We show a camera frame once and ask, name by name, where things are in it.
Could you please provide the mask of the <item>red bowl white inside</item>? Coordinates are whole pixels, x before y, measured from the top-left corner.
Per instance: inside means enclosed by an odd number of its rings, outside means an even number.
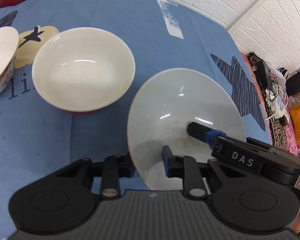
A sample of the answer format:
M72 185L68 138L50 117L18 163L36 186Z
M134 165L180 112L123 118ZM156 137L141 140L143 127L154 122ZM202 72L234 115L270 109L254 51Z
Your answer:
M124 96L135 71L134 55L121 38L103 29L80 27L58 33L39 49L32 80L50 105L84 114Z

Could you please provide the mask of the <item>white bowl red pattern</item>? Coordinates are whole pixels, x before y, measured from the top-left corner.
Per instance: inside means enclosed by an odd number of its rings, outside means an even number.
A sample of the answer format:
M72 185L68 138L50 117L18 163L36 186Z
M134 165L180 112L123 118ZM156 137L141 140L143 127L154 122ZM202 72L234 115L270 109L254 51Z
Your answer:
M13 76L19 33L13 27L0 28L0 93Z

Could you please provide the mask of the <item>plain white bowl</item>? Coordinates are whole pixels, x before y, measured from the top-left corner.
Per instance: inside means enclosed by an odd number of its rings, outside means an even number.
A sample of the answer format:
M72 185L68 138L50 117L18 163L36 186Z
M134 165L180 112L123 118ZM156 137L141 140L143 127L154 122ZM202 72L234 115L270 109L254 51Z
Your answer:
M245 141L241 115L228 93L213 79L187 68L167 69L150 77L134 97L127 123L128 148L142 181L151 190L180 190L179 178L167 178L162 148L205 163L208 144L187 133L191 122Z

